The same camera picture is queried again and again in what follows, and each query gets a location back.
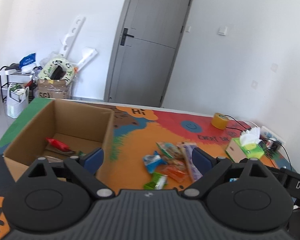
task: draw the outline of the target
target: gray door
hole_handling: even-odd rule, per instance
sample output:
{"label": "gray door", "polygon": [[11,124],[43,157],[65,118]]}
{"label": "gray door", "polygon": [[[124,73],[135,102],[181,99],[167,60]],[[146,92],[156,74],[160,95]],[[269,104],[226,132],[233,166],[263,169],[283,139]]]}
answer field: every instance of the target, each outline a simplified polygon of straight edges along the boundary
{"label": "gray door", "polygon": [[161,105],[189,5],[190,0],[131,0],[114,65],[110,102]]}

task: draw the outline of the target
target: yellow tape roll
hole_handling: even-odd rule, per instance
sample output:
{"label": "yellow tape roll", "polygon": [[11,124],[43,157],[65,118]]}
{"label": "yellow tape roll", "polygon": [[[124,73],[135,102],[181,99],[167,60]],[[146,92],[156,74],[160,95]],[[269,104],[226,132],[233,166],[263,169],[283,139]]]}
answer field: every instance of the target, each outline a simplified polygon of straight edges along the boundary
{"label": "yellow tape roll", "polygon": [[211,124],[220,130],[224,130],[227,127],[228,122],[228,117],[220,113],[215,113],[211,120]]}

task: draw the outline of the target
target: smiley face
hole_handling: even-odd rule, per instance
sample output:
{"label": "smiley face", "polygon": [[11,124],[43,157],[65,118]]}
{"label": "smiley face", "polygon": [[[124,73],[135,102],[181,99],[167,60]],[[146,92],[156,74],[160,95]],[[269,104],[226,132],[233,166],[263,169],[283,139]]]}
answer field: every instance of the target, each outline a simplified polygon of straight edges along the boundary
{"label": "smiley face", "polygon": [[192,121],[182,121],[181,126],[189,132],[200,133],[202,128],[195,122]]}

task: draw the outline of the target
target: light switch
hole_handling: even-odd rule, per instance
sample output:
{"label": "light switch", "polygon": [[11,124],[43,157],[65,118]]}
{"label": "light switch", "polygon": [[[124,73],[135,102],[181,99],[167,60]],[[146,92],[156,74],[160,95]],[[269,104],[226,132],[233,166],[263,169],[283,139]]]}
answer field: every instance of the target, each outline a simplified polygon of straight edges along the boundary
{"label": "light switch", "polygon": [[227,31],[228,31],[228,27],[220,27],[218,34],[222,35],[222,36],[226,36],[227,35]]}

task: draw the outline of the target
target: white plastic bag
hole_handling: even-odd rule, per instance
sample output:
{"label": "white plastic bag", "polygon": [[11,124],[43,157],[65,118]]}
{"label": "white plastic bag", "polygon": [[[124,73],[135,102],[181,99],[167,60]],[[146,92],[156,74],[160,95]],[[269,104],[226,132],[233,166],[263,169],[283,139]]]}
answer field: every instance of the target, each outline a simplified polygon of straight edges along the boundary
{"label": "white plastic bag", "polygon": [[27,87],[23,93],[21,102],[18,102],[10,97],[10,89],[12,86],[13,84],[11,83],[7,90],[7,115],[15,119],[29,104],[29,87]]}

